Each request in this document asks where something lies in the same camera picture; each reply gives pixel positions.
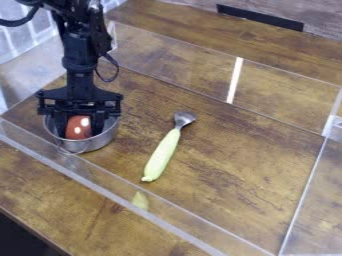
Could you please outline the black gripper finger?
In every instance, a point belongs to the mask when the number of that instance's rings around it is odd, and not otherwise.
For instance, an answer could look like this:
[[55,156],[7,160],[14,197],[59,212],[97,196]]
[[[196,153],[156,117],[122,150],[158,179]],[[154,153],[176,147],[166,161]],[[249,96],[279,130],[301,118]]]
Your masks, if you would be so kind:
[[69,119],[69,114],[65,113],[65,112],[53,112],[51,113],[51,119],[53,119],[53,122],[54,122],[57,135],[59,137],[63,137],[65,136],[67,119]]
[[108,119],[108,114],[104,111],[96,112],[92,115],[92,134],[98,135],[102,132],[104,122]]

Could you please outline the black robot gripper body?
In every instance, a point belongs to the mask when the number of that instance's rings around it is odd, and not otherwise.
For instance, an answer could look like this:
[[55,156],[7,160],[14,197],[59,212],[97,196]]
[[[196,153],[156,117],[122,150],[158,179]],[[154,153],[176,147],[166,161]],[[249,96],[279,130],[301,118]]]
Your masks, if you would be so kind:
[[63,57],[62,67],[66,70],[63,87],[39,90],[35,93],[38,115],[88,115],[118,116],[121,113],[122,95],[100,89],[93,82],[97,75],[102,82],[112,82],[118,72],[104,79],[97,72],[97,61],[88,59],[84,63]]

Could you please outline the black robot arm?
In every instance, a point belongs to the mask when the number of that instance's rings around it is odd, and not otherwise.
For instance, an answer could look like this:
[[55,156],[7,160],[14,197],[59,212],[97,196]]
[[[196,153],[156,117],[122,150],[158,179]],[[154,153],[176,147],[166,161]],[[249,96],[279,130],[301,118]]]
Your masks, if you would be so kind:
[[50,11],[63,47],[61,64],[66,70],[66,84],[37,92],[37,112],[53,119],[59,137],[65,137],[67,121],[77,115],[90,118],[92,134],[97,135],[105,120],[120,116],[122,100],[121,94],[105,91],[93,84],[100,57],[118,67],[108,54],[112,37],[105,28],[100,0],[15,1]]

